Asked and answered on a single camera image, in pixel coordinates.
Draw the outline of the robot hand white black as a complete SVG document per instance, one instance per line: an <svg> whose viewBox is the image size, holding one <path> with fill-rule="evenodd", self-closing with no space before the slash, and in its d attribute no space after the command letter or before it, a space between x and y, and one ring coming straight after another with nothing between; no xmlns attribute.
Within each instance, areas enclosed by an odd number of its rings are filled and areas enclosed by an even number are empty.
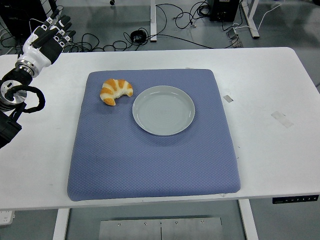
<svg viewBox="0 0 320 240"><path fill-rule="evenodd" d="M63 52L67 43L76 34L68 31L72 26L67 15L58 17L56 9L25 41L22 55L17 59L15 67L36 77L43 68L52 65Z"/></svg>

